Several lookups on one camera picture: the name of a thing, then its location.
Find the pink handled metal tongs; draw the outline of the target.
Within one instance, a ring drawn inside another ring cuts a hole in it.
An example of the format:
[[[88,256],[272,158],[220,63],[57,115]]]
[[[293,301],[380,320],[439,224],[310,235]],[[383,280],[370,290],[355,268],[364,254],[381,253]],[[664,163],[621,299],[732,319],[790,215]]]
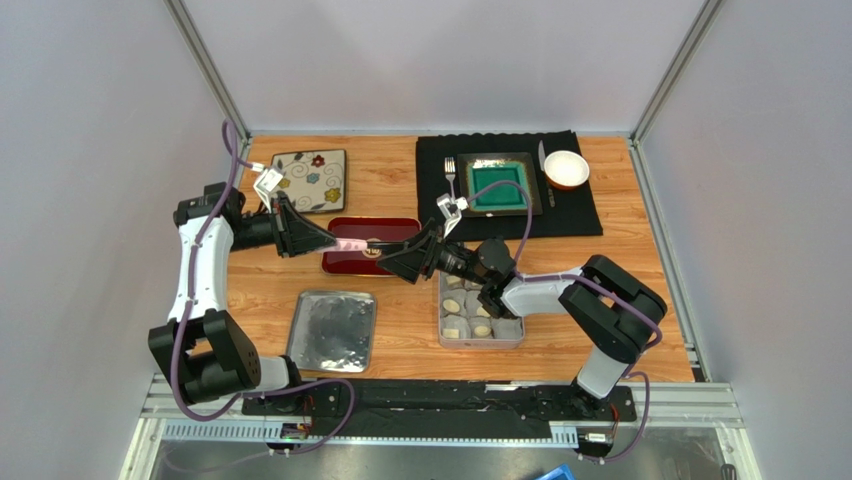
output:
[[[333,245],[321,249],[321,252],[362,252],[368,258],[378,258],[399,247],[399,242],[384,242],[377,239],[338,238]]]

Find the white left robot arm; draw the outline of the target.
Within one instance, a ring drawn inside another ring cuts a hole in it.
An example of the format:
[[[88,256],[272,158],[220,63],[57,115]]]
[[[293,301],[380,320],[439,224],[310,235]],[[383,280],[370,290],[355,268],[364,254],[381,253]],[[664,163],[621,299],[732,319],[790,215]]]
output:
[[[261,356],[227,307],[232,251],[273,246],[283,257],[332,247],[335,237],[294,210],[285,194],[267,213],[244,212],[245,196],[220,182],[180,202],[173,214],[181,241],[179,283],[165,325],[148,347],[183,405],[232,394],[284,389],[293,381],[285,356]]]

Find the red lacquer tray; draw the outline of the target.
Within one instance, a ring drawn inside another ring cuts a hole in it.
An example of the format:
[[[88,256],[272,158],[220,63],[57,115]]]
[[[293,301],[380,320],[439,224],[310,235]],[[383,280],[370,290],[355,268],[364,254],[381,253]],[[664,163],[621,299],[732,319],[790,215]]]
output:
[[[377,242],[403,241],[417,234],[421,224],[403,217],[336,217],[327,229],[337,237]],[[379,250],[324,253],[321,269],[329,275],[393,277],[377,265]]]

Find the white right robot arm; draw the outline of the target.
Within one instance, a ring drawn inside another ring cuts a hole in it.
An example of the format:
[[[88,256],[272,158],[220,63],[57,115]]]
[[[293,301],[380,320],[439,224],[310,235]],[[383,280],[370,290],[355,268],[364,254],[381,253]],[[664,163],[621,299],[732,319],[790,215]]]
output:
[[[440,271],[479,285],[478,300],[494,319],[569,315],[593,344],[573,382],[596,400],[606,399],[662,339],[665,301],[604,255],[571,271],[525,275],[500,237],[469,249],[438,228],[423,228],[407,240],[368,246],[380,251],[380,268],[411,284]]]

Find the pink metal tin box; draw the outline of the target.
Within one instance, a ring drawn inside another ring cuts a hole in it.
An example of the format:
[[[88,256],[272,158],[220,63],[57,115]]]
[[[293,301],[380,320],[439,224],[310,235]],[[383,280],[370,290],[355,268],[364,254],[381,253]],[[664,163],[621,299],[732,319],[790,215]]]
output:
[[[481,286],[441,272],[438,280],[438,340],[447,349],[508,350],[526,336],[523,318],[491,316],[479,299]]]

